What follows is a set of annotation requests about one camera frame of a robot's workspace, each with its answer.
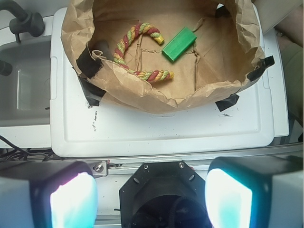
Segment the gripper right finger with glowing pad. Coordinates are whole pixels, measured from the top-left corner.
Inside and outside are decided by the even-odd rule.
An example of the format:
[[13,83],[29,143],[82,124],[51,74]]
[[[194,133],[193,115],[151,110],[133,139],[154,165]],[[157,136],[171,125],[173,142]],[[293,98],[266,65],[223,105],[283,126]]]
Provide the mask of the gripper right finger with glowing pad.
[[215,228],[302,228],[304,159],[217,157],[206,176],[205,201]]

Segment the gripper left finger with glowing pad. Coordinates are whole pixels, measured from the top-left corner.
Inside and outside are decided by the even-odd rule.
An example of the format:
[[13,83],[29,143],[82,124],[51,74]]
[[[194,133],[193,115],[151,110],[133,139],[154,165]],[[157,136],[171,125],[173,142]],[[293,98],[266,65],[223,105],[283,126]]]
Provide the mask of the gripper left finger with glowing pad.
[[97,183],[83,161],[2,161],[2,228],[91,228]]

